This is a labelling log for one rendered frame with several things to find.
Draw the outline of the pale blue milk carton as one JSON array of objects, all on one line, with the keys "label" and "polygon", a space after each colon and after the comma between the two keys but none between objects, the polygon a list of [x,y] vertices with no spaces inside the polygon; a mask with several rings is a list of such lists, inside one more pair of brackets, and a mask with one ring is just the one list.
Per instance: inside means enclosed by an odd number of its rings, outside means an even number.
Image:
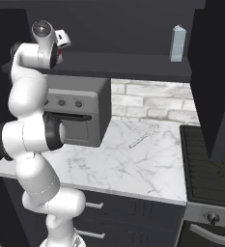
[{"label": "pale blue milk carton", "polygon": [[173,28],[170,48],[171,62],[180,62],[183,59],[185,36],[186,30],[181,25],[177,25]]}]

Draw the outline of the black and grey stove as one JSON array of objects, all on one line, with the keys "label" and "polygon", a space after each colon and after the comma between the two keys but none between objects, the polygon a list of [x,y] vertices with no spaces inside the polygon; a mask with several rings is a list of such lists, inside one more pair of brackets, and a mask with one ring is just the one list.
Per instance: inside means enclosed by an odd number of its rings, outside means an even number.
[{"label": "black and grey stove", "polygon": [[[191,224],[225,228],[225,153],[219,162],[209,160],[199,126],[182,125],[180,134],[187,202],[177,247],[225,247],[189,229]],[[209,212],[220,217],[215,225],[207,219]]]}]

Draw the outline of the grey toaster oven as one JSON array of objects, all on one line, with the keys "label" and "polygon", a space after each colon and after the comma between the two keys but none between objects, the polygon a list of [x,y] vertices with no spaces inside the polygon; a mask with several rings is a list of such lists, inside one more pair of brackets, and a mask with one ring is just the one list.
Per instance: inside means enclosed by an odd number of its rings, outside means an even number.
[{"label": "grey toaster oven", "polygon": [[[66,144],[97,148],[111,121],[111,79],[67,75],[47,75],[49,103],[45,112],[90,115],[87,122],[61,120],[66,128]],[[65,106],[58,100],[63,99]],[[81,108],[75,102],[83,102]]]}]

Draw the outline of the dark stove knob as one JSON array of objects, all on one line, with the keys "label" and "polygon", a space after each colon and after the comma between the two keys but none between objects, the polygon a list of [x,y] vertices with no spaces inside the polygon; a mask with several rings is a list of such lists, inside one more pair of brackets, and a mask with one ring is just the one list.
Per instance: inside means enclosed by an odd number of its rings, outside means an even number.
[{"label": "dark stove knob", "polygon": [[218,223],[220,221],[219,215],[215,212],[209,212],[207,214],[207,219],[211,225],[215,225],[216,223]]}]

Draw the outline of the dark open wall cabinet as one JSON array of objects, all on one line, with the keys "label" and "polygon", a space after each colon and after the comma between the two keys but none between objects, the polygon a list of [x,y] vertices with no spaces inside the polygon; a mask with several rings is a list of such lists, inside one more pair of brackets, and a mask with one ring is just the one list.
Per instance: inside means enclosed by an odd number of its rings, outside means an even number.
[{"label": "dark open wall cabinet", "polygon": [[0,1],[22,9],[30,24],[39,19],[65,30],[71,46],[55,74],[187,82],[186,55],[170,60],[173,28],[186,30],[189,46],[195,11],[206,0],[16,0]]}]

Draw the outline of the dark drawer front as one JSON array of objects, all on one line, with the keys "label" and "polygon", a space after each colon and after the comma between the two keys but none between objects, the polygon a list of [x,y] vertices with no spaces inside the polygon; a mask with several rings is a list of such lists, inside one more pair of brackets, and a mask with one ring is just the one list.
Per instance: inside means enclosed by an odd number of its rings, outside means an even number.
[{"label": "dark drawer front", "polygon": [[79,231],[104,233],[104,238],[83,235],[87,247],[175,247],[173,231],[98,218],[78,217],[73,224]]},{"label": "dark drawer front", "polygon": [[84,194],[88,203],[103,204],[102,208],[85,208],[84,213],[93,217],[169,231],[175,230],[183,217],[183,206],[87,190]]}]

